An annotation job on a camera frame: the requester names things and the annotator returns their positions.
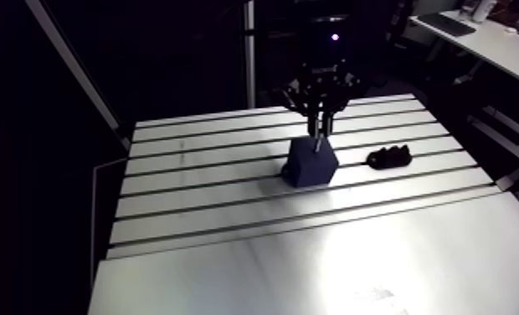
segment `aluminum table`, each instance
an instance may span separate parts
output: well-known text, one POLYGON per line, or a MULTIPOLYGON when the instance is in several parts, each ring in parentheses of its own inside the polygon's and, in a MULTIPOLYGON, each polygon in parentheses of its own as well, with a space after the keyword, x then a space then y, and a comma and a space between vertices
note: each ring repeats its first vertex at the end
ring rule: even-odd
POLYGON ((138 123, 90 314, 519 309, 519 203, 412 95, 337 114, 327 186, 278 176, 305 134, 279 107, 138 123))

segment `block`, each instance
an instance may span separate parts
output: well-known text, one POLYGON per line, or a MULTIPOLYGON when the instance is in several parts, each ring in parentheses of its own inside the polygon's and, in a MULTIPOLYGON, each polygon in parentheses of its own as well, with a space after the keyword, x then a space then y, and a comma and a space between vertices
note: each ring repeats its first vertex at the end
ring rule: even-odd
POLYGON ((290 141, 287 163, 281 177, 292 187, 303 188, 328 184, 339 163, 331 144, 321 139, 320 151, 314 152, 316 139, 299 137, 290 141))

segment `metal frame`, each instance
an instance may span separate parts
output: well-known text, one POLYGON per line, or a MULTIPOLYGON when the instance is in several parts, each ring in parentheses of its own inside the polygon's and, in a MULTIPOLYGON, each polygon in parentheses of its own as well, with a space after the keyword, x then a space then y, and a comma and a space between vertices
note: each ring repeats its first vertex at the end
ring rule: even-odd
POLYGON ((111 128, 113 133, 116 135, 117 139, 121 142, 122 146, 129 151, 131 141, 118 132, 120 126, 118 120, 115 115, 113 115, 110 107, 108 107, 108 105, 103 101, 100 92, 91 82, 89 76, 78 61, 74 51, 69 47, 68 43, 66 43, 66 40, 63 38, 57 25, 41 3, 41 0, 25 0, 25 2, 37 22, 41 25, 44 33, 49 37, 50 42, 56 48, 56 51, 59 53, 62 60, 66 63, 66 66, 68 66, 70 72, 72 72, 72 75, 74 75, 78 83, 80 83, 85 94, 90 98, 91 102, 101 114, 109 128, 111 128))
MULTIPOLYGON (((482 108, 482 110, 496 118, 499 122, 506 125, 508 128, 512 129, 514 132, 519 134, 519 124, 512 120, 510 117, 504 115, 502 112, 498 111, 496 108, 492 106, 487 106, 482 108)), ((484 122, 479 119, 468 116, 468 122, 474 126, 476 129, 483 132, 490 139, 494 140, 496 143, 504 147, 507 151, 513 153, 516 157, 519 158, 519 144, 515 144, 508 138, 504 137, 501 133, 496 131, 494 128, 486 125, 484 122)), ((502 190, 508 190, 515 182, 519 180, 519 168, 514 170, 513 172, 507 174, 506 176, 496 180, 496 184, 502 190)))
MULTIPOLYGON (((254 29, 254 0, 244 4, 244 30, 254 29)), ((254 36, 245 36, 246 98, 248 108, 255 108, 255 46, 254 36)))

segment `dark background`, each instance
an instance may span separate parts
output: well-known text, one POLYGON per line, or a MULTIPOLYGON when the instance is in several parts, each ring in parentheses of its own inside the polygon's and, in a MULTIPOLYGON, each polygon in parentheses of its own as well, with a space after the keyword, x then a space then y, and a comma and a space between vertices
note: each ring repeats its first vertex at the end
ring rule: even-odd
MULTIPOLYGON (((47 1, 127 126, 245 108, 243 20, 233 3, 47 1)), ((275 3, 264 1, 257 14, 277 16, 275 3)), ((387 85, 369 95, 415 93, 493 178, 519 166, 465 124, 466 113, 484 105, 519 121, 519 81, 486 65, 472 83, 452 86, 472 56, 455 58, 457 49, 447 48, 428 64, 428 47, 399 44, 385 58, 387 85)), ((258 63, 276 69, 291 50, 285 41, 259 44, 258 63)), ((258 70, 259 90, 271 85, 269 72, 258 70)), ((125 155, 25 3, 0 1, 0 313, 86 313, 92 171, 125 155)), ((105 171, 100 184, 108 218, 123 167, 105 171)), ((98 256, 108 229, 98 225, 98 256)))

